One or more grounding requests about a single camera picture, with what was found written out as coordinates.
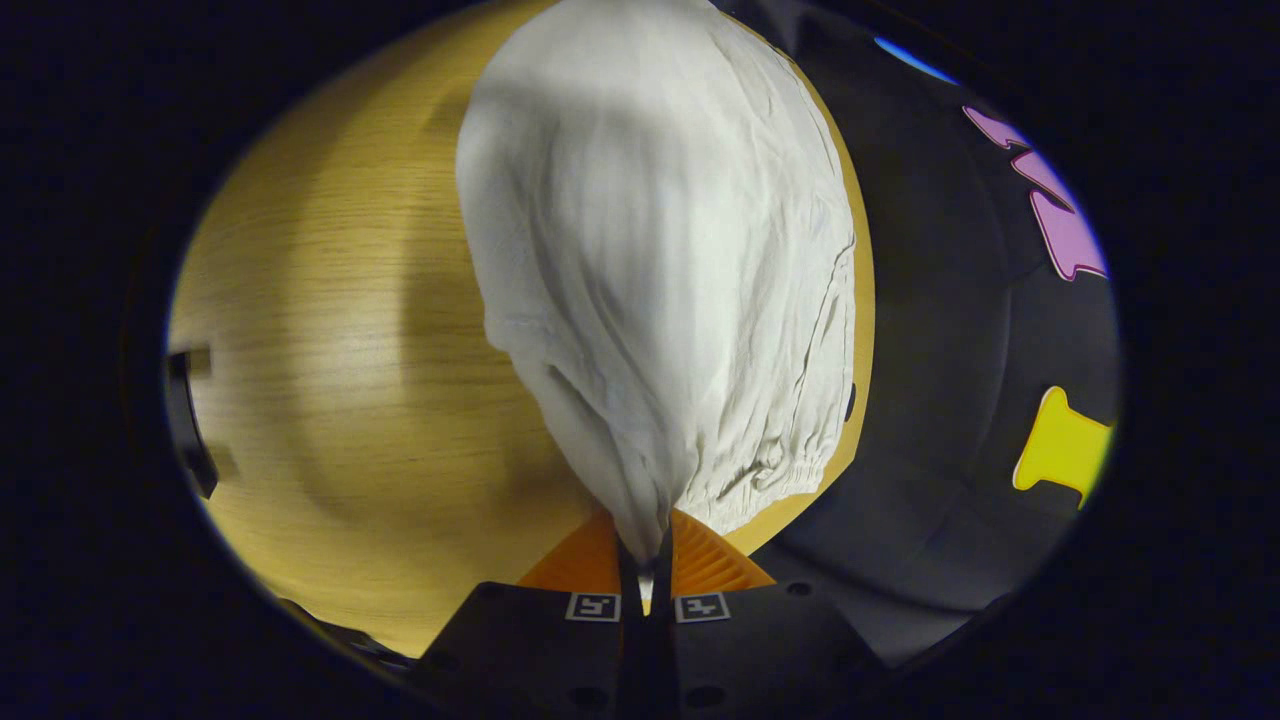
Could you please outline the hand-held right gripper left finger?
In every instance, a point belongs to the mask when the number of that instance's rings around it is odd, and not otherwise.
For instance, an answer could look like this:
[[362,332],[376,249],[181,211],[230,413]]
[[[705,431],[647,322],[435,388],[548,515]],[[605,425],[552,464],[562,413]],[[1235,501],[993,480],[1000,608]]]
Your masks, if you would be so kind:
[[483,582],[410,674],[452,719],[614,719],[645,618],[636,568],[605,511],[517,582]]

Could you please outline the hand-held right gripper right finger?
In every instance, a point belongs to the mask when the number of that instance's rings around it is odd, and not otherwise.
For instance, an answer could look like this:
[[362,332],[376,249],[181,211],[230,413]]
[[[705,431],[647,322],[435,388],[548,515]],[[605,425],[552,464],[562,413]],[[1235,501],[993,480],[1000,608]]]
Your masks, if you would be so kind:
[[831,719],[883,684],[884,664],[814,580],[774,579],[681,511],[662,560],[667,719]]

